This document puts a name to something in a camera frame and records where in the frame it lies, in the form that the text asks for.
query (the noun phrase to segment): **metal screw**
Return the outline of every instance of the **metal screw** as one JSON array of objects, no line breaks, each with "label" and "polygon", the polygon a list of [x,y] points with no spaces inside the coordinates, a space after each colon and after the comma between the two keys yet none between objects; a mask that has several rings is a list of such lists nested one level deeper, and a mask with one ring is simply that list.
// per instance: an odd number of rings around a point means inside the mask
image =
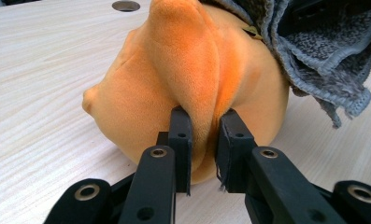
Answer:
[{"label": "metal screw", "polygon": [[150,152],[150,155],[154,158],[161,158],[167,155],[167,151],[162,148],[155,148],[154,150]]},{"label": "metal screw", "polygon": [[97,196],[100,192],[100,187],[96,184],[83,185],[75,192],[75,198],[78,201],[89,201]]}]

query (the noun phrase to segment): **gray towel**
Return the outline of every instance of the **gray towel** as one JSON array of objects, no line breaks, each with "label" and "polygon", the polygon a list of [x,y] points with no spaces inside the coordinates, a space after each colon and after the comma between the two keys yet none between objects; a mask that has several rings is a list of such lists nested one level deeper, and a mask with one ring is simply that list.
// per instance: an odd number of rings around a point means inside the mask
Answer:
[{"label": "gray towel", "polygon": [[201,0],[219,5],[255,26],[278,59],[298,96],[311,95],[341,126],[336,113],[344,108],[349,118],[359,116],[371,100],[363,86],[371,69],[371,12],[285,37],[278,34],[278,23],[291,0]]}]

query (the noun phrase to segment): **plush toy snout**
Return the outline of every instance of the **plush toy snout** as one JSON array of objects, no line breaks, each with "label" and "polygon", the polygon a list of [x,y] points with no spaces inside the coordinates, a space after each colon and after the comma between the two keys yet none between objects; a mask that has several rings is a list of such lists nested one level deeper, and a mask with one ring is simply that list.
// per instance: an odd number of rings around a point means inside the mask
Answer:
[{"label": "plush toy snout", "polygon": [[195,0],[152,0],[150,15],[132,31],[83,108],[132,161],[167,132],[173,107],[193,124],[192,182],[216,174],[220,117],[233,108],[260,145],[278,132],[289,86],[264,43],[248,25]]}]

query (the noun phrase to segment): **light wood surface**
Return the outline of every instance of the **light wood surface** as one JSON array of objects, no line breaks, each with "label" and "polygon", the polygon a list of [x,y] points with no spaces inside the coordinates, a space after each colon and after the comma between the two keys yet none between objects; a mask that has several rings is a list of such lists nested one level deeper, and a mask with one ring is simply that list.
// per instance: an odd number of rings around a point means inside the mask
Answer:
[{"label": "light wood surface", "polygon": [[[114,184],[136,166],[81,109],[82,93],[99,82],[127,33],[148,17],[119,12],[114,0],[41,1],[0,8],[0,223],[42,223],[73,183]],[[365,86],[371,90],[371,75]],[[291,96],[272,144],[309,181],[332,189],[339,180],[371,185],[371,104],[343,127],[311,97]],[[244,196],[219,191],[214,179],[178,195],[177,223],[250,223]]]}]

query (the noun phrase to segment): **stuffed animal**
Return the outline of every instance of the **stuffed animal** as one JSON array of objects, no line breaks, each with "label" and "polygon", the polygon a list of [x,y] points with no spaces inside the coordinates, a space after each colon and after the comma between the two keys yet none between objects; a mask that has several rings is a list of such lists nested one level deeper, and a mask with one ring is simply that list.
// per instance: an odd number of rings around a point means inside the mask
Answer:
[{"label": "stuffed animal", "polygon": [[104,80],[85,92],[83,108],[138,162],[181,105],[193,124],[193,184],[216,174],[219,119],[229,108],[258,145],[268,145],[291,85],[296,95],[312,95],[338,128],[339,107],[355,117],[371,100],[363,86],[371,69],[371,12],[349,16],[342,8],[334,20],[282,36],[278,26],[290,5],[152,0],[147,21],[127,36]]},{"label": "stuffed animal", "polygon": [[152,0],[145,23],[130,32],[83,108],[131,161],[167,132],[181,105],[193,125],[192,183],[216,175],[220,117],[233,108],[257,144],[283,121],[289,83],[277,60],[236,15],[196,0]]}]

